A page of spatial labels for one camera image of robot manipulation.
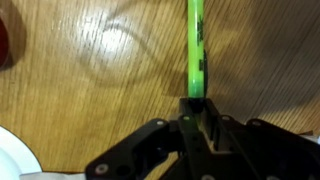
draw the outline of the wood grain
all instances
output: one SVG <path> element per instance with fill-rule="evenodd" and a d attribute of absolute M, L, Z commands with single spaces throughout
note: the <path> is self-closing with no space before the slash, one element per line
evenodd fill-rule
<path fill-rule="evenodd" d="M 79 172 L 151 118 L 176 113 L 186 95 L 186 7 L 185 0 L 2 0 L 11 63 L 0 71 L 0 125 L 45 171 Z M 319 2 L 205 7 L 208 97 L 218 109 L 242 122 L 260 117 L 319 133 Z"/>

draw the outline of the white plate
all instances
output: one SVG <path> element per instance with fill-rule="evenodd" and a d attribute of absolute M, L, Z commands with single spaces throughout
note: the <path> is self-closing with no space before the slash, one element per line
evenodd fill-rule
<path fill-rule="evenodd" d="M 0 127 L 0 179 L 19 180 L 22 174 L 41 171 L 30 149 L 11 132 Z"/>

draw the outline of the green plastic strip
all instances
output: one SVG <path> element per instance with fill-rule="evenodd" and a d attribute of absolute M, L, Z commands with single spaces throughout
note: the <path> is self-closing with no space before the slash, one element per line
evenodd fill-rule
<path fill-rule="evenodd" d="M 188 97 L 204 98 L 203 0 L 188 0 Z"/>

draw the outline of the black plastic part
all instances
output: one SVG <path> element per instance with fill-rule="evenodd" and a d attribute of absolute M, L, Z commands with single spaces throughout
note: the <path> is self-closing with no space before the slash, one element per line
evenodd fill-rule
<path fill-rule="evenodd" d="M 320 147 L 313 142 L 259 119 L 243 125 L 220 115 L 209 99 L 181 99 L 180 111 L 177 120 L 152 120 L 91 162 L 87 180 L 144 179 L 172 152 L 179 158 L 163 180 L 320 179 Z M 96 173 L 100 164 L 108 165 L 106 173 Z"/>

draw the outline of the red object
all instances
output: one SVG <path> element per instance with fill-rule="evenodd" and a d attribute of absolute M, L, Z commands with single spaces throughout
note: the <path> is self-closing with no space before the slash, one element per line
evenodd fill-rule
<path fill-rule="evenodd" d="M 3 22 L 0 20 L 0 68 L 7 60 L 9 52 L 8 33 L 4 27 Z"/>

